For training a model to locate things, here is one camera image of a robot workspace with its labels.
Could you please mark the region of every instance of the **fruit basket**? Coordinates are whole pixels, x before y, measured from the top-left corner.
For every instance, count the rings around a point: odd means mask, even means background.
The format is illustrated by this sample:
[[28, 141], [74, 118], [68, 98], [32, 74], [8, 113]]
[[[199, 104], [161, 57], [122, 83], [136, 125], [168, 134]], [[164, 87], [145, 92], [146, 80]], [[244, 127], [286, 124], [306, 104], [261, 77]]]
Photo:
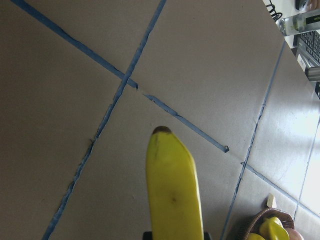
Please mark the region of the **fruit basket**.
[[236, 240], [247, 240], [249, 233], [259, 233], [259, 226], [263, 223], [264, 218], [277, 217], [282, 222], [284, 228], [295, 229], [295, 224], [290, 214], [276, 208], [266, 208], [251, 217], [239, 229]]

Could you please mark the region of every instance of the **computer keyboard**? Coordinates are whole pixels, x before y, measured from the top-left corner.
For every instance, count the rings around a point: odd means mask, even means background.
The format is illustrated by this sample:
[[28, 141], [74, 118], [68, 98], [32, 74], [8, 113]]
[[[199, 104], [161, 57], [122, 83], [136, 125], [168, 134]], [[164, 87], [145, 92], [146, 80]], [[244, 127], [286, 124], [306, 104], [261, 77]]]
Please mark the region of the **computer keyboard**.
[[295, 35], [293, 46], [308, 59], [310, 67], [320, 67], [320, 34], [317, 31]]

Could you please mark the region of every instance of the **banana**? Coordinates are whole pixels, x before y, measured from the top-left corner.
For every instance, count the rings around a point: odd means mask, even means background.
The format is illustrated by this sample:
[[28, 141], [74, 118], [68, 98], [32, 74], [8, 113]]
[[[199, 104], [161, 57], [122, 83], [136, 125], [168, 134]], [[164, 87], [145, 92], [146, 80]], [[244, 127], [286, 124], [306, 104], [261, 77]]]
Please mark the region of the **banana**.
[[146, 152], [146, 180], [153, 240], [203, 240], [195, 161], [165, 126], [157, 127]]
[[249, 233], [247, 240], [265, 240], [262, 236], [256, 233]]
[[259, 233], [267, 240], [289, 240], [288, 232], [283, 228], [279, 218], [265, 218], [259, 227]]

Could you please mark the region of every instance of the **cable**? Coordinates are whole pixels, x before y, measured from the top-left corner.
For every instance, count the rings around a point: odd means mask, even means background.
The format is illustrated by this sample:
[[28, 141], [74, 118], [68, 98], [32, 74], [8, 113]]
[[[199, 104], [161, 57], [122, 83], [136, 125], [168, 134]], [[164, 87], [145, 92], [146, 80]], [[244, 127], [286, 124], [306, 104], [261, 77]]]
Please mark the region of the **cable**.
[[282, 17], [283, 14], [282, 14], [282, 12], [276, 11], [276, 6], [274, 4], [272, 4], [271, 0], [269, 0], [269, 2], [270, 2], [270, 4], [266, 5], [266, 8], [271, 7], [271, 10], [269, 11], [269, 13], [271, 14], [271, 17], [273, 18], [273, 20], [276, 22], [277, 20], [279, 20]]

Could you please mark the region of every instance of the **water bottle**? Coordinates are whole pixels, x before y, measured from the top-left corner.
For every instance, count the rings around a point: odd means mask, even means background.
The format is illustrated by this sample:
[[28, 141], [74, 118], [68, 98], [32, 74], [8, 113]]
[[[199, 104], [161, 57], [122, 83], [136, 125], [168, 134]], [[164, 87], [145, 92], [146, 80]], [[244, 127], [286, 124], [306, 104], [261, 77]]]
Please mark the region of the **water bottle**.
[[284, 36], [318, 30], [320, 29], [320, 9], [285, 17], [280, 20], [279, 29]]

